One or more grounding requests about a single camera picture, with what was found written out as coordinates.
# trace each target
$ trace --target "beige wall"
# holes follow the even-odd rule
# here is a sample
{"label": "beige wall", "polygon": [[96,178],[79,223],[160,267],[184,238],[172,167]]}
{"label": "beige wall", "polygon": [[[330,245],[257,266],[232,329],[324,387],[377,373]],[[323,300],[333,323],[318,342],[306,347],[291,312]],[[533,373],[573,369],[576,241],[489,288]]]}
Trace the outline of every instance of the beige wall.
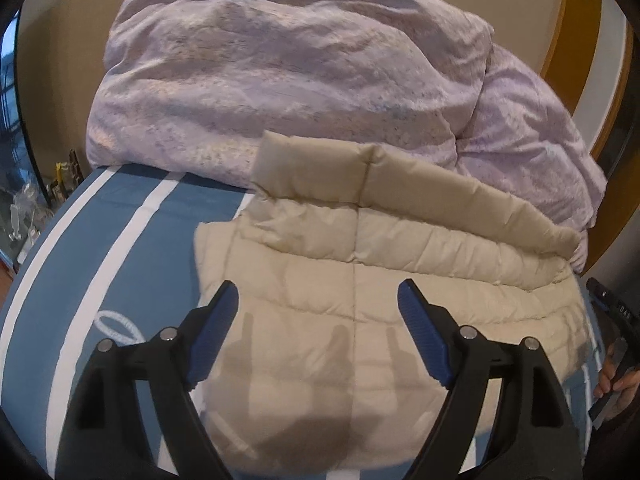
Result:
{"label": "beige wall", "polygon": [[[83,158],[84,131],[104,74],[108,30],[123,0],[27,0],[18,39],[18,89],[36,161],[45,176],[70,148]],[[479,14],[495,39],[542,67],[560,0],[446,0]]]}

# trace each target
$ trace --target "bed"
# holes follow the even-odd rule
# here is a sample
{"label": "bed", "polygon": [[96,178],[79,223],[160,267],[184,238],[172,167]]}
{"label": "bed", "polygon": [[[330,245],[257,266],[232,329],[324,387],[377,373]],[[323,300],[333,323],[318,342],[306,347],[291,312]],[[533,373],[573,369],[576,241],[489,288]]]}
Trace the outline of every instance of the bed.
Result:
{"label": "bed", "polygon": [[[108,336],[133,344],[178,325],[199,298],[194,229],[199,222],[232,219],[250,199],[244,189],[189,173],[128,164],[94,171],[56,214],[0,310],[0,403],[50,475],[66,405],[96,343]],[[586,411],[604,355],[588,301],[586,307],[589,359],[563,385],[583,450],[591,430]],[[170,469],[150,393],[140,385],[138,395],[154,456]],[[465,468],[481,461],[487,440],[488,434],[476,436]],[[408,467],[326,476],[395,480]]]}

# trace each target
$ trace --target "folded duvet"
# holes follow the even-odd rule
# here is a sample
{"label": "folded duvet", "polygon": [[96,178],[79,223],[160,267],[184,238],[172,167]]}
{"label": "folded duvet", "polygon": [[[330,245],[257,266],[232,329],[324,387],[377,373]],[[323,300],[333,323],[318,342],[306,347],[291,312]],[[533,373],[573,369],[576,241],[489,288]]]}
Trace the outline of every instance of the folded duvet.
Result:
{"label": "folded duvet", "polygon": [[398,311],[406,278],[489,339],[539,339],[561,381],[585,362],[567,261],[578,233],[530,203],[387,146],[272,133],[253,182],[238,218],[194,238],[201,304],[223,280],[240,296],[203,390],[229,466],[295,474],[417,455],[446,391]]}
{"label": "folded duvet", "polygon": [[[248,186],[264,130],[374,142],[584,233],[604,176],[555,94],[492,34],[441,0],[126,0],[86,152]],[[583,236],[576,269],[585,257]]]}

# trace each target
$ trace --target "human hand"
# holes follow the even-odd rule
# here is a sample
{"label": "human hand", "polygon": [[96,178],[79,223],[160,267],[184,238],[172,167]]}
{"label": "human hand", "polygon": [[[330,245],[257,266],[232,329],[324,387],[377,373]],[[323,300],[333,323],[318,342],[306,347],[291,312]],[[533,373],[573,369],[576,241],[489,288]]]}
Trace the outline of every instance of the human hand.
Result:
{"label": "human hand", "polygon": [[605,394],[608,394],[612,389],[615,392],[620,392],[618,401],[613,406],[605,420],[611,420],[615,416],[619,415],[631,404],[634,400],[638,386],[640,386],[640,370],[631,370],[626,373],[618,382],[611,384],[611,380],[616,375],[616,367],[613,365],[613,345],[610,345],[607,349],[607,358],[602,365],[602,370],[598,374],[598,386],[595,387],[593,395],[597,399],[600,399]]}

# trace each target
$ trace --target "silver screw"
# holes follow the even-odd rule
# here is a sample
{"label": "silver screw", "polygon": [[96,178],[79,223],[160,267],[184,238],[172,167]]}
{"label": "silver screw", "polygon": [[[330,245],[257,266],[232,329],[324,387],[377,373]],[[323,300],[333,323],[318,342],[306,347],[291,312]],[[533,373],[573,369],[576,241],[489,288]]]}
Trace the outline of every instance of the silver screw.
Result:
{"label": "silver screw", "polygon": [[526,346],[529,350],[537,350],[540,348],[540,341],[538,341],[535,337],[526,337],[524,339],[524,346]]}
{"label": "silver screw", "polygon": [[475,339],[478,335],[478,330],[469,325],[461,326],[460,335],[465,339]]}
{"label": "silver screw", "polygon": [[108,352],[113,347],[113,341],[111,339],[103,339],[98,343],[98,352]]}
{"label": "silver screw", "polygon": [[162,339],[162,341],[173,341],[177,335],[178,335],[178,329],[172,326],[163,328],[160,331],[160,339]]}

